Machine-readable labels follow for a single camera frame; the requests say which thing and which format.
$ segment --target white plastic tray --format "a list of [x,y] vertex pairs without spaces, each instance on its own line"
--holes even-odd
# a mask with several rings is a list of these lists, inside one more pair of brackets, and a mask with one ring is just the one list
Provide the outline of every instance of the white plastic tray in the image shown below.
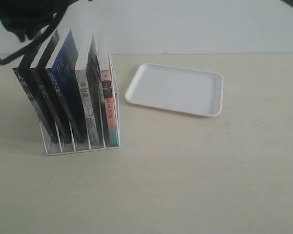
[[128,102],[198,116],[220,115],[223,77],[215,72],[141,65],[125,94]]

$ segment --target black book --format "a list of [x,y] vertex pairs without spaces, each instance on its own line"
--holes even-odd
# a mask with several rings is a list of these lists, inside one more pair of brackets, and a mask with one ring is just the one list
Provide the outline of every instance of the black book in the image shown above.
[[29,69],[29,66],[36,56],[38,50],[39,46],[35,47],[31,51],[28,51],[21,59],[19,59],[19,63],[12,69],[17,76],[23,90],[26,92],[26,95],[28,96],[31,104],[36,110],[37,115],[44,125],[46,131],[50,135],[51,140],[54,143],[57,143],[58,138],[53,116],[43,98],[42,93],[38,88],[38,84],[35,82]]
[[87,128],[84,108],[75,75],[78,58],[77,47],[72,32],[66,32],[57,44],[46,71],[58,95],[76,140],[83,143]]
[[30,66],[30,70],[58,126],[60,135],[65,143],[71,143],[72,139],[68,118],[66,117],[65,111],[45,70],[59,40],[59,33],[58,31],[55,31],[51,38],[47,39],[42,44],[37,56]]

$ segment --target book spine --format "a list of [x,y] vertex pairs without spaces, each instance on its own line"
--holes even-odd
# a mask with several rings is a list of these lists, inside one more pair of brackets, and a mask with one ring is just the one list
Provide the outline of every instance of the book spine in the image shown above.
[[101,71],[107,126],[111,147],[118,146],[118,131],[116,125],[114,95],[112,89],[111,73],[109,70]]
[[63,93],[62,93],[60,87],[59,87],[57,79],[55,78],[56,72],[53,72],[52,68],[46,68],[46,71],[47,71],[47,74],[48,74],[48,76],[49,76],[49,78],[51,80],[51,83],[52,83],[53,87],[54,87],[54,90],[56,91],[56,94],[57,94],[57,96],[58,96],[58,98],[59,98],[59,100],[60,100],[60,102],[61,102],[61,104],[63,106],[63,109],[64,109],[64,111],[66,113],[67,118],[68,118],[68,121],[71,124],[72,129],[74,130],[75,137],[76,137],[76,139],[77,139],[77,141],[79,143],[82,143],[83,142],[82,135],[81,135],[81,133],[80,133],[80,131],[78,129],[78,126],[77,126],[77,124],[76,124],[76,122],[75,122],[75,120],[74,120],[74,118],[72,116],[71,111],[69,110],[68,104],[67,104],[67,102],[65,100],[65,97],[63,96]]
[[91,101],[91,94],[87,81],[86,70],[75,70],[75,74],[84,107],[84,115],[86,120],[86,126],[88,128],[90,142],[92,145],[99,145],[100,139],[98,134],[98,127],[96,124],[93,103]]
[[44,117],[41,109],[40,109],[40,106],[38,105],[38,103],[36,102],[35,100],[35,97],[33,95],[33,93],[30,91],[30,89],[28,88],[27,86],[27,83],[26,81],[24,80],[24,78],[19,74],[18,70],[17,69],[14,69],[13,68],[13,71],[16,75],[16,77],[18,78],[18,81],[20,82],[23,90],[25,91],[28,99],[30,100],[31,104],[33,105],[37,115],[38,115],[38,118],[41,120],[42,124],[44,125],[46,131],[48,132],[48,134],[50,135],[51,137],[51,140],[54,142],[54,143],[58,143],[58,138],[57,136],[54,134],[54,131],[51,129],[51,127],[49,126],[48,124],[48,121],[47,119]]
[[31,72],[33,74],[33,77],[34,77],[36,83],[38,84],[38,88],[39,88],[40,92],[42,93],[44,100],[46,101],[46,103],[52,113],[52,116],[58,126],[58,129],[59,129],[62,137],[64,138],[65,143],[71,143],[71,135],[66,132],[65,127],[64,127],[64,125],[63,125],[63,123],[57,113],[57,110],[56,110],[55,106],[53,105],[53,102],[52,102],[52,100],[51,100],[51,98],[45,88],[45,85],[43,84],[43,82],[40,78],[40,75],[38,74],[36,69],[31,69]]

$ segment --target black cable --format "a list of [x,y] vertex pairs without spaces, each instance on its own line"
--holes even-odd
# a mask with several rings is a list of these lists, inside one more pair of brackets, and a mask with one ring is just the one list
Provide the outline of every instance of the black cable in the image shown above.
[[8,63],[12,62],[13,60],[21,57],[24,55],[28,50],[33,49],[34,47],[42,44],[58,27],[59,23],[63,19],[68,6],[65,6],[63,10],[60,10],[56,13],[53,21],[49,24],[47,29],[37,38],[33,39],[31,43],[23,48],[19,49],[18,51],[14,52],[13,54],[9,55],[8,57],[1,59],[0,58],[0,65],[7,65]]

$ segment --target light wood surface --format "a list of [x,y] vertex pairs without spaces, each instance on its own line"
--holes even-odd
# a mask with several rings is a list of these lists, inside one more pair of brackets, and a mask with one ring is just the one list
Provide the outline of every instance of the light wood surface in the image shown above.
[[[146,62],[221,73],[222,114],[126,103]],[[41,156],[35,112],[0,67],[0,234],[293,234],[293,54],[113,63],[121,149],[56,157]]]

